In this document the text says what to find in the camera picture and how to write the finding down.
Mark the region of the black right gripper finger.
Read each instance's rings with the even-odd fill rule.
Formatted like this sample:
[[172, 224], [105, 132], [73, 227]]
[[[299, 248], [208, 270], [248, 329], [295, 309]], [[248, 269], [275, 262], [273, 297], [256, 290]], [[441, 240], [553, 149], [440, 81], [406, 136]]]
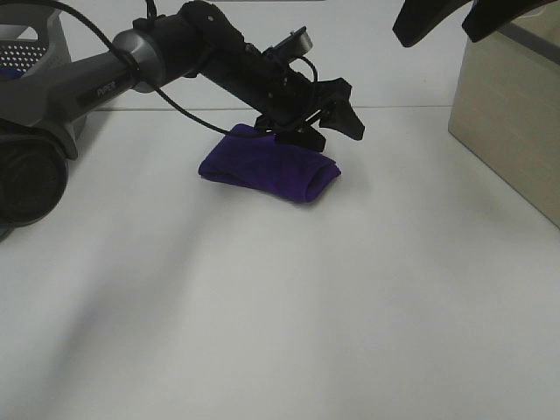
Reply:
[[473, 42], [481, 41], [502, 26], [554, 0], [479, 0], [462, 23], [462, 29]]
[[404, 47], [412, 47], [467, 0], [406, 0], [392, 30]]

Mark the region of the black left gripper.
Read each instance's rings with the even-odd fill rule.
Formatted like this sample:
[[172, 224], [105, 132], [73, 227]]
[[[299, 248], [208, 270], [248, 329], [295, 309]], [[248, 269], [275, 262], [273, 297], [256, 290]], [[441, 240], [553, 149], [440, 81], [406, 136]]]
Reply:
[[313, 78], [307, 79], [291, 68], [295, 60], [311, 64], [305, 56], [282, 61], [272, 54], [273, 46], [258, 50], [211, 3], [191, 1], [178, 14], [203, 45], [188, 74], [203, 75], [260, 112], [256, 127], [276, 132], [278, 144], [323, 152], [326, 139], [311, 127], [314, 123], [355, 141], [363, 139], [365, 125], [350, 103], [352, 86], [346, 80], [319, 81], [314, 65]]

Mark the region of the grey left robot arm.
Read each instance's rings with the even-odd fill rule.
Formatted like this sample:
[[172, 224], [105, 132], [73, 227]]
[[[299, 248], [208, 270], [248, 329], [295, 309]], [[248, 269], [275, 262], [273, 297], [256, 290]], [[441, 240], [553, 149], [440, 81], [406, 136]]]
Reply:
[[341, 78], [307, 78], [292, 68], [305, 60], [311, 41], [305, 29], [260, 51], [248, 43], [216, 5], [184, 3], [160, 15], [147, 14], [114, 38], [100, 36], [105, 52], [53, 65], [60, 13], [93, 33], [99, 28], [59, 1], [4, 1], [5, 25], [33, 28], [38, 38], [22, 52], [4, 46], [1, 65], [1, 225], [22, 228], [40, 221], [60, 202], [69, 161], [76, 159], [81, 123], [89, 113], [123, 93], [161, 94], [180, 78], [203, 76], [258, 112], [248, 131], [233, 137], [273, 137], [322, 151], [321, 130], [361, 140], [364, 125]]

